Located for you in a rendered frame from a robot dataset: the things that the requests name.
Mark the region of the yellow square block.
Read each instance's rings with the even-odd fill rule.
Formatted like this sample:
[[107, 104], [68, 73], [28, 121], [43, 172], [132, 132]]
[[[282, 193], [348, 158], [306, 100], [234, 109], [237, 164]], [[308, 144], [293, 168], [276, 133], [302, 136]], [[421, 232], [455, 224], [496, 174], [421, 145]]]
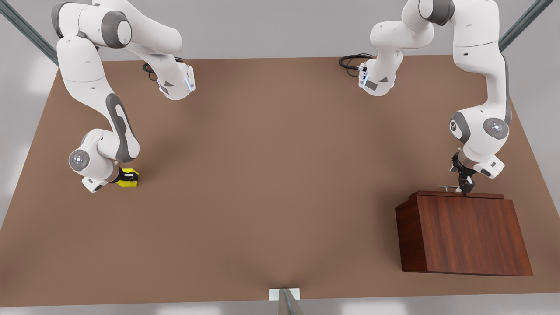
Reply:
[[[134, 170], [134, 169], [122, 169], [122, 168], [119, 168], [119, 171], [120, 171], [120, 170]], [[116, 177], [115, 180], [112, 181], [112, 183], [116, 183], [116, 184], [118, 184], [120, 187], [136, 187], [137, 184], [138, 184], [138, 181], [137, 181], [137, 182], [120, 182], [120, 183], [117, 183], [117, 177]]]

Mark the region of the white post foot plate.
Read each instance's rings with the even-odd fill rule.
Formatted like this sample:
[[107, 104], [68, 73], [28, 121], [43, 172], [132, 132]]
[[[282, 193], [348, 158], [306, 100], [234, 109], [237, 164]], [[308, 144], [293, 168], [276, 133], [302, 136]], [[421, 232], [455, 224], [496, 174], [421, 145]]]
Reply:
[[300, 289], [299, 288], [288, 288], [288, 289], [269, 289], [269, 301], [278, 301], [280, 294], [283, 292], [290, 292], [292, 293], [292, 296], [294, 297], [294, 299], [296, 300], [300, 300]]

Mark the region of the wooden drawer with silver handle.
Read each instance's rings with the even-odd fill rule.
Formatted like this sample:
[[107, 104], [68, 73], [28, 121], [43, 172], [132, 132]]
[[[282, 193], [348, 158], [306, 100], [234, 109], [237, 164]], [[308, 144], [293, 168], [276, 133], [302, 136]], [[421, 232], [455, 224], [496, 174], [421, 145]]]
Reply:
[[500, 194], [488, 194], [488, 193], [476, 193], [476, 192], [463, 192], [459, 187], [441, 185], [440, 188], [445, 189], [446, 193], [455, 194], [462, 197], [478, 198], [478, 199], [505, 199], [504, 195]]

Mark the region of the dark wooden drawer cabinet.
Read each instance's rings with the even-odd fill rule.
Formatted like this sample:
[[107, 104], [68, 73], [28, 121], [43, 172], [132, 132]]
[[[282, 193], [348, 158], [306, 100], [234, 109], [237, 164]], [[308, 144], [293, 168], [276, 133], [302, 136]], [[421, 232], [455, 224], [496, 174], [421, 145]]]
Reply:
[[533, 275], [510, 199], [417, 191], [395, 214], [405, 272]]

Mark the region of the silver frame post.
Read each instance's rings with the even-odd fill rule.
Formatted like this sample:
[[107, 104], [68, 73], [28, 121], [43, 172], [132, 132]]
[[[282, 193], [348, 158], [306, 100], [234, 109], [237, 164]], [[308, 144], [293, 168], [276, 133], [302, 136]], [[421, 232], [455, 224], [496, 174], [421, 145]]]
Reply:
[[499, 40], [499, 50], [503, 52], [554, 0], [535, 0]]
[[304, 315], [290, 289], [279, 289], [278, 315]]
[[6, 0], [0, 0], [0, 14], [56, 66], [59, 65], [56, 50]]

